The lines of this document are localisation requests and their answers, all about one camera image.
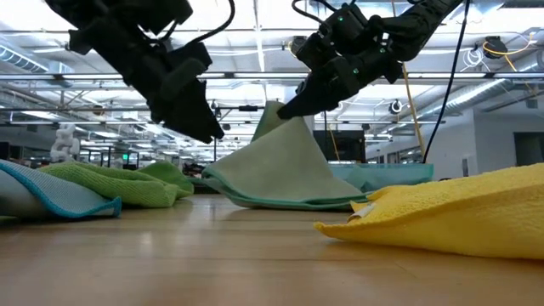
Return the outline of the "dark door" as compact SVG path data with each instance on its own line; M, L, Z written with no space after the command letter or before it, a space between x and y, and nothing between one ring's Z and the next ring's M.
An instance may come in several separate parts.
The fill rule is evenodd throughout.
M544 162L544 133L515 133L517 166L529 166Z

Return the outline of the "white pillar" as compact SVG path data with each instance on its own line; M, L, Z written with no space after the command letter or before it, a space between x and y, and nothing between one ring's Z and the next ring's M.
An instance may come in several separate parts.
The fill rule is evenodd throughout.
M284 96L283 103L287 104L297 95L297 88L294 86L284 87ZM313 131L315 127L315 118L313 116L304 116L303 117L306 126L309 131Z

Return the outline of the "black background rig frame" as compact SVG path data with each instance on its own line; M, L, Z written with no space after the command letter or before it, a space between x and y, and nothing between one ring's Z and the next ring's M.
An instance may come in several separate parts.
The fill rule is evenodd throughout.
M216 106L214 108L214 115L218 122L221 122L231 111L242 111L242 112L255 112L258 110L263 110L263 106L256 105L239 105L239 106ZM221 111L225 110L226 113L222 116Z

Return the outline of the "light blue teal-edged towel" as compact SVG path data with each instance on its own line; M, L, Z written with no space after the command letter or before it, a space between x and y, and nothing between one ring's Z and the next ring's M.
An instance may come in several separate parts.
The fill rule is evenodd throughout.
M30 219L117 217L120 198L98 193L53 175L0 159L0 217Z

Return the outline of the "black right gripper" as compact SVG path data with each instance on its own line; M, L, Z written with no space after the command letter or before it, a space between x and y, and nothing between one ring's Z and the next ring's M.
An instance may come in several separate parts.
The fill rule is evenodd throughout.
M338 56L342 67L333 73L309 73L299 84L296 96L277 111L280 119L334 110L341 100L356 95L377 79L384 77L395 83L403 74L402 64L385 47Z

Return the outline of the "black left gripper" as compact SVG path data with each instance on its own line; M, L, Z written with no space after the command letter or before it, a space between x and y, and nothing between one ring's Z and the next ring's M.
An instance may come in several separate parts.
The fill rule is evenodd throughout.
M152 121L210 144L224 136L207 103L207 83L198 79L211 63L202 42L171 51L153 48L134 57L123 80L146 99Z

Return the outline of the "white robot figure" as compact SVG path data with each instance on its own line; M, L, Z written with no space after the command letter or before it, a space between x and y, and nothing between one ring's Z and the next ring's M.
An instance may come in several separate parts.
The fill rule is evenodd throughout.
M55 132L55 141L50 149L52 162L73 162L80 153L80 140L74 137L76 125L61 123Z

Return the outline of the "pale green teal-edged towel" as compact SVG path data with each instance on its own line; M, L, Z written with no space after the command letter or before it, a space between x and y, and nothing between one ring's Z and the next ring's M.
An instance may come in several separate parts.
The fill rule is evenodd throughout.
M250 144L205 167L202 181L239 207L345 211L366 194L336 177L302 117L268 101Z

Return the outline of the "black background robot arms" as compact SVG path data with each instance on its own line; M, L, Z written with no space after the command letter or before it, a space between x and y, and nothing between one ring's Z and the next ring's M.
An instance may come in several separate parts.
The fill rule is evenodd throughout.
M197 177L201 176L201 173L205 169L204 166L191 162L191 163L184 163L182 166L182 171L186 176L190 177Z

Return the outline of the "black monitor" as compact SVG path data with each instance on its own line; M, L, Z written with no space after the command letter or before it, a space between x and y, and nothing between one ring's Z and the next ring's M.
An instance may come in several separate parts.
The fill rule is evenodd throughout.
M328 161L366 161L366 142L362 130L314 130L313 135Z

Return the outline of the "yellow microfiber towel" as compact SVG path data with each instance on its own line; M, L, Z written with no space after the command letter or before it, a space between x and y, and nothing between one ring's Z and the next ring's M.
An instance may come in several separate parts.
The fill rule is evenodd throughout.
M544 260L544 163L388 186L351 207L346 223L314 228L342 241Z

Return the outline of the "long strip light fixture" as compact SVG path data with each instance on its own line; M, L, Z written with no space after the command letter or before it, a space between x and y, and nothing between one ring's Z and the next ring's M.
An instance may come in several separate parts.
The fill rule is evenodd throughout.
M202 79L252 80L252 81L302 81L307 76L303 72L207 72L200 75ZM446 72L409 72L410 81L434 82L447 81L450 74ZM505 79L512 81L544 82L544 72L456 72L457 82L477 82ZM0 74L0 81L122 81L120 74Z

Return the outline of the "bright green microfiber towel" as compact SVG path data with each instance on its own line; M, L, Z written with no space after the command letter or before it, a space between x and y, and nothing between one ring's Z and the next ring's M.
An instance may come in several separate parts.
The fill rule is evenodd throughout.
M144 208L172 207L177 200L194 194L194 185L168 161L156 161L138 170L67 161L42 167L40 171L103 197L119 197L124 204Z

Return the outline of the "teal plastic bin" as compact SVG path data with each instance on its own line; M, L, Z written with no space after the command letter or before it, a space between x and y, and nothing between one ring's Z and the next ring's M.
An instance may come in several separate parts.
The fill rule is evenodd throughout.
M353 185L363 193L390 185L414 185L433 180L432 164L330 164L335 177Z

